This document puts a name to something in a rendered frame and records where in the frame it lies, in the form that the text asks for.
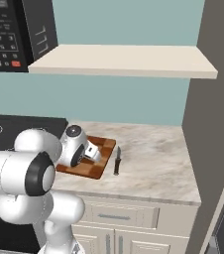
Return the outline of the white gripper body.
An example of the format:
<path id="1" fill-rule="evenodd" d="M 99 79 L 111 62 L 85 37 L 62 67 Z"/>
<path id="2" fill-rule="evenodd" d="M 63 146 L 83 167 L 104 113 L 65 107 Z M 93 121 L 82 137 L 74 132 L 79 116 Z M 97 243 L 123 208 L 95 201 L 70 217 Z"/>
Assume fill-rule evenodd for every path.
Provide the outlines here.
<path id="1" fill-rule="evenodd" d="M 87 145 L 85 147 L 84 157 L 93 162 L 99 162 L 101 159 L 101 154 L 96 145 L 87 141 Z"/>

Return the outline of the cream cupboard door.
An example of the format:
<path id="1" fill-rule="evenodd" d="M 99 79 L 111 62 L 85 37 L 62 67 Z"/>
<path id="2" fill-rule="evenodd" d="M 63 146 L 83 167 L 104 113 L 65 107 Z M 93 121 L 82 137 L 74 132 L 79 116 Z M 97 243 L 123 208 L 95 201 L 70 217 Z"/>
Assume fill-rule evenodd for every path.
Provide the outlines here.
<path id="1" fill-rule="evenodd" d="M 72 226 L 73 234 L 86 254 L 106 254 L 106 234 L 110 234 L 111 254 L 114 254 L 114 230 L 92 226 Z"/>
<path id="2" fill-rule="evenodd" d="M 185 254 L 187 237 L 167 236 L 127 230 L 115 231 L 115 254 L 118 253 L 118 237 L 123 236 L 123 254 Z"/>

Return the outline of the grey fridge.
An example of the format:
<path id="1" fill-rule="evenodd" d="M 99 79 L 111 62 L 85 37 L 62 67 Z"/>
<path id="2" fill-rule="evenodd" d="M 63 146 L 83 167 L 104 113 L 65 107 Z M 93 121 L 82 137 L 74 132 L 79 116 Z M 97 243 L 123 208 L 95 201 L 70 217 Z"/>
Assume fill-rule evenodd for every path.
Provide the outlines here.
<path id="1" fill-rule="evenodd" d="M 186 254 L 204 254 L 224 189 L 224 0 L 205 0 L 198 48 L 218 70 L 215 79 L 193 79 L 182 122 L 201 206 Z"/>

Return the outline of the cream wall shelf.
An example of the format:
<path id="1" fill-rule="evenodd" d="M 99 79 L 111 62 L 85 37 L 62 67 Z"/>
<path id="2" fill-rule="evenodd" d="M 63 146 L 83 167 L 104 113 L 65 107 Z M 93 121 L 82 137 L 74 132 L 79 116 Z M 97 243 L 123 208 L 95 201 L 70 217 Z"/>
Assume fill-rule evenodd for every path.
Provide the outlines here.
<path id="1" fill-rule="evenodd" d="M 30 73 L 216 79 L 198 47 L 59 45 L 29 66 Z"/>

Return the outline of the cream drawer front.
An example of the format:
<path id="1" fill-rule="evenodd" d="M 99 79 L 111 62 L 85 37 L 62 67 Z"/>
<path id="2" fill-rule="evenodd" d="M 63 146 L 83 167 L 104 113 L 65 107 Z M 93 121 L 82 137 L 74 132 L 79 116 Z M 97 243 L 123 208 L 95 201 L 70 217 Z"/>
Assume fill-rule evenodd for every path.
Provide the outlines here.
<path id="1" fill-rule="evenodd" d="M 159 213 L 158 207 L 87 201 L 82 220 L 128 227 L 156 228 Z"/>

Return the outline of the black kitchen knife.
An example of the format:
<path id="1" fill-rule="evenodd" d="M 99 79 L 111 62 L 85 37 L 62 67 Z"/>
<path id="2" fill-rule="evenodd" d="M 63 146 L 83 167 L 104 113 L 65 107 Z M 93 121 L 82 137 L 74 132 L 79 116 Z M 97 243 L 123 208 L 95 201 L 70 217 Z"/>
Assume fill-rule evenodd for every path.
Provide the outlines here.
<path id="1" fill-rule="evenodd" d="M 115 159 L 115 165 L 114 165 L 114 175 L 118 176 L 119 175 L 119 166 L 121 163 L 121 148 L 118 146 L 117 148 L 117 156 Z"/>

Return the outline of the black microwave oven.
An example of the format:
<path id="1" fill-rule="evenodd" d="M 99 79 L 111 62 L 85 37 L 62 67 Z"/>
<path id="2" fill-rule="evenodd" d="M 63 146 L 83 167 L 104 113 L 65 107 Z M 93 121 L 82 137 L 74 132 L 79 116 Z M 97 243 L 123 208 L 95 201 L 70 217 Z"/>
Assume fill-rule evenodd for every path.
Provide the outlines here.
<path id="1" fill-rule="evenodd" d="M 0 71 L 28 72 L 56 47 L 53 0 L 0 0 Z"/>

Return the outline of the black hob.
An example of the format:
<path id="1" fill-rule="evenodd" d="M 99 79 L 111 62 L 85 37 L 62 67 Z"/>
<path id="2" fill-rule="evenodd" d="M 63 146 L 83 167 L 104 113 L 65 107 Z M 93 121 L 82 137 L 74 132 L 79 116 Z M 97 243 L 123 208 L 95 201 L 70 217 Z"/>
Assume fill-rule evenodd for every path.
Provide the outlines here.
<path id="1" fill-rule="evenodd" d="M 60 138 L 67 124 L 65 118 L 0 114 L 0 151 L 13 151 L 16 137 L 26 129 L 46 130 Z"/>

